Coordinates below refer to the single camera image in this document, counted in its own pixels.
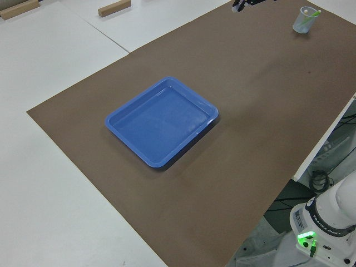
brown mat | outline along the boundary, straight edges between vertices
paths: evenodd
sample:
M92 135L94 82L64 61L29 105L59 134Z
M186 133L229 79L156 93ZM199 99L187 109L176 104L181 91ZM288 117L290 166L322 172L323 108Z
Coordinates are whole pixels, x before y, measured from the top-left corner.
M303 5L226 4L28 113L168 266L224 266L356 89L355 25L323 12L297 34ZM104 119L165 76L220 122L157 171Z

